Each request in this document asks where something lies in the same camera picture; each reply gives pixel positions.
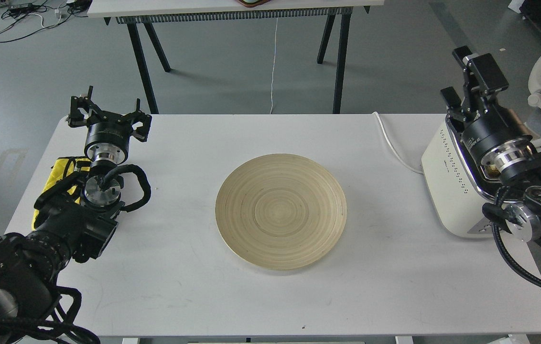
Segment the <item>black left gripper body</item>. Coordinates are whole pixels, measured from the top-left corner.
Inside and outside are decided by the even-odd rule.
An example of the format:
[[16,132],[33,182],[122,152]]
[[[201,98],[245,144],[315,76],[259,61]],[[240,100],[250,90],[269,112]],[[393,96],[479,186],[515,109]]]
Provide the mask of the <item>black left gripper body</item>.
[[100,115],[88,126],[84,154],[91,161],[125,161],[130,136],[131,124],[122,115]]

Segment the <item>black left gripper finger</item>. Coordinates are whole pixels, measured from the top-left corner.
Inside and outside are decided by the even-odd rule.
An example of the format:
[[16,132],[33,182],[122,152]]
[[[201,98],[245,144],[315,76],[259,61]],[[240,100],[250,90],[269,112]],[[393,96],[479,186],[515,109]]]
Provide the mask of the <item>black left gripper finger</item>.
[[86,94],[70,98],[70,112],[66,119],[69,127],[91,127],[108,120],[108,115],[92,101],[93,89],[89,86]]
[[136,99],[135,110],[125,115],[120,115],[118,124],[127,127],[127,133],[136,140],[144,143],[148,141],[151,130],[152,115],[141,110],[141,100]]

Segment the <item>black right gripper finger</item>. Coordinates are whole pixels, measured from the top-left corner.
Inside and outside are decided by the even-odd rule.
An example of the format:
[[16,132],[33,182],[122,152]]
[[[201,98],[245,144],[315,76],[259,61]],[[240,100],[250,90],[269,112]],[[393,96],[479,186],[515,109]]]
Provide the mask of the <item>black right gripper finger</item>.
[[440,92],[447,107],[447,115],[462,123],[472,122],[471,92],[467,88],[464,98],[461,98],[452,86],[443,88]]
[[498,93],[509,87],[509,82],[490,53],[473,53],[468,46],[452,50],[464,76],[463,113],[487,113],[498,104]]

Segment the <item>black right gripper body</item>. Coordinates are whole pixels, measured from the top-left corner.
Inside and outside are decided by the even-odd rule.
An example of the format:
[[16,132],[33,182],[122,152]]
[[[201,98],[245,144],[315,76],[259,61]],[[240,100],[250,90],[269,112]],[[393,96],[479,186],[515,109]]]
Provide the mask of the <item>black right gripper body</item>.
[[461,143],[476,167],[508,168],[532,157],[532,135],[513,110],[499,104],[463,104],[461,112]]

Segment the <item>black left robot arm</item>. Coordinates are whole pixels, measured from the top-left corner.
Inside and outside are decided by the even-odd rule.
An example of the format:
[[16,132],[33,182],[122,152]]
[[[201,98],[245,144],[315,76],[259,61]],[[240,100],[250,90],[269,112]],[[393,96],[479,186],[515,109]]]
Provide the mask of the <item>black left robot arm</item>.
[[71,172],[35,200],[33,231],[0,236],[0,344],[23,337],[59,344],[98,344],[98,336],[76,326],[81,292],[58,285],[70,261],[97,259],[113,237],[120,213],[130,213],[151,198],[139,166],[127,165],[130,139],[148,139],[151,115],[137,100],[133,112],[102,110],[86,95],[72,97],[67,123],[87,128],[87,170],[70,162]]

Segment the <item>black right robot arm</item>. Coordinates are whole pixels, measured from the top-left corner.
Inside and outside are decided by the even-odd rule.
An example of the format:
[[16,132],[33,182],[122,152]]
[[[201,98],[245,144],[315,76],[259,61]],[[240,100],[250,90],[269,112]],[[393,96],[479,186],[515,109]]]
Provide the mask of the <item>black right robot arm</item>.
[[482,213],[502,259],[526,281],[541,289],[541,279],[519,265],[507,250],[501,232],[524,234],[541,247],[541,145],[513,111],[498,102],[509,83],[493,56],[478,55],[467,46],[453,50],[464,76],[464,96],[446,87],[448,133],[465,159],[465,172],[485,190]]

